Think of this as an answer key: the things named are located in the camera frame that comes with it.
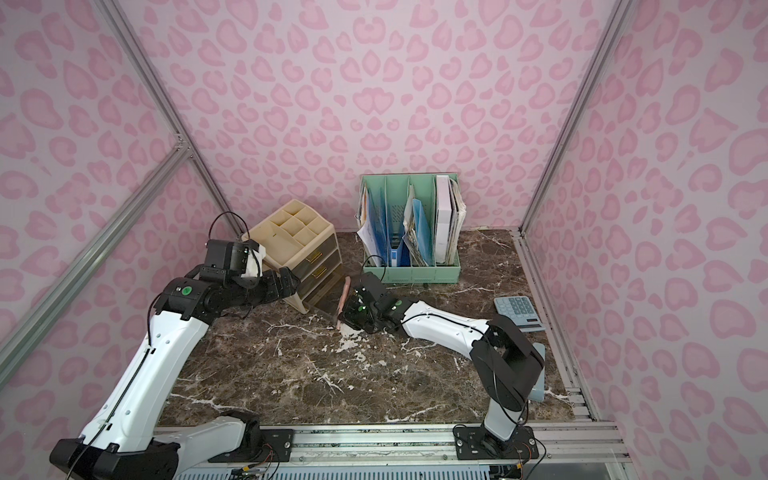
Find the pink knife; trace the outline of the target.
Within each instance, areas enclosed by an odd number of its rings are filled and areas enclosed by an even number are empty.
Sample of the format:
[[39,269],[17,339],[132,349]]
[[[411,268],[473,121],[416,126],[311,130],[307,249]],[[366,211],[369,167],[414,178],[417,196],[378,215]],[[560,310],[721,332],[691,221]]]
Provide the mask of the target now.
[[344,284],[342,288],[342,292],[338,301],[338,305],[336,308],[336,330],[341,331],[343,319],[342,319],[342,311],[346,302],[346,299],[349,295],[349,290],[351,287],[351,277],[345,276],[344,278]]

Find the beige desktop drawer organizer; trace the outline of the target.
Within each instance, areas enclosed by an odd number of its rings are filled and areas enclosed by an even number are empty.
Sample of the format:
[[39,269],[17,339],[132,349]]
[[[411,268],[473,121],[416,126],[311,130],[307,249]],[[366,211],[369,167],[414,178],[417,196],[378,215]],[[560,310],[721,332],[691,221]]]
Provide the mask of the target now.
[[343,274],[342,256],[333,224],[315,209],[291,200],[244,233],[266,248],[265,267],[289,267],[300,279],[296,294],[283,300],[302,314],[310,314],[309,295],[332,273]]

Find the drawer with gold handle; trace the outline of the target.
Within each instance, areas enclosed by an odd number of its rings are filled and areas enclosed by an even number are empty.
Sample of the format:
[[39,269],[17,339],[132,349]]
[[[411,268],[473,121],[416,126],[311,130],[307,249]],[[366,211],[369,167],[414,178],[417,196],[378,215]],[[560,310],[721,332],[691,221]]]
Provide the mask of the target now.
[[342,292],[344,278],[349,275],[332,273],[307,298],[311,313],[321,316],[336,327],[336,308]]

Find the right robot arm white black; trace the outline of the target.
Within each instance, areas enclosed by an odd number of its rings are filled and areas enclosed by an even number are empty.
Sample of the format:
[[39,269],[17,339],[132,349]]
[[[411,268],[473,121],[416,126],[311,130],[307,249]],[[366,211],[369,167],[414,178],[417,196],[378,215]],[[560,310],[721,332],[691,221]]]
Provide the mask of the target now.
[[454,428],[459,457],[538,454],[525,418],[545,360],[511,319],[499,314],[490,320],[473,319],[399,297],[371,272],[358,277],[342,294],[338,318],[369,334],[386,332],[429,341],[472,362],[489,396],[489,407],[479,427]]

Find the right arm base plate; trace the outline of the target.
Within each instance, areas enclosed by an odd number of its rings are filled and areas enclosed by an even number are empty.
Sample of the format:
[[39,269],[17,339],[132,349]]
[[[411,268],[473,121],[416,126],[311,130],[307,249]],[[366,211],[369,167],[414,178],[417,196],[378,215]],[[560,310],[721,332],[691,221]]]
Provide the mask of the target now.
[[529,426],[516,427],[508,440],[499,440],[482,426],[458,424],[452,433],[459,460],[522,460],[526,463],[540,457],[537,439]]

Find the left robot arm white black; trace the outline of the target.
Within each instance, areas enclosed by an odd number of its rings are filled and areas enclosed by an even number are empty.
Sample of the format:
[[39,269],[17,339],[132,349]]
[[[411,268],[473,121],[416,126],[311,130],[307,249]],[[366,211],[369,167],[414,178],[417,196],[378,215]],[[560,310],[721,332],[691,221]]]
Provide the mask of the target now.
[[203,263],[171,280],[150,304],[145,338],[104,406],[75,438],[59,440],[52,466],[69,479],[174,479],[209,459],[271,460],[259,420],[230,411],[186,433],[155,436],[177,378],[222,312],[294,295],[299,278],[287,267],[263,267],[265,247],[253,240],[210,240]]

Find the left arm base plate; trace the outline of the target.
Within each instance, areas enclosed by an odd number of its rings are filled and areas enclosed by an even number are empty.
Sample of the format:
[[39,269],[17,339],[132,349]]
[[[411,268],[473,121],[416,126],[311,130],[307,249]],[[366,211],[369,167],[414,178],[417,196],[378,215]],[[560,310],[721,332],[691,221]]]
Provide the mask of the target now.
[[254,427],[244,434],[241,444],[222,455],[229,463],[288,462],[291,458],[294,429]]

